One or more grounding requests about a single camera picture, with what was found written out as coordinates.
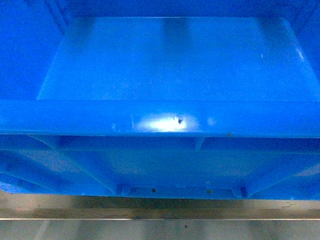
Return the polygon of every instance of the metal shelf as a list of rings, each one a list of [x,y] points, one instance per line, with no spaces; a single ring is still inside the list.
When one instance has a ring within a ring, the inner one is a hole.
[[[194,200],[0,192],[1,220],[320,220],[320,201]]]

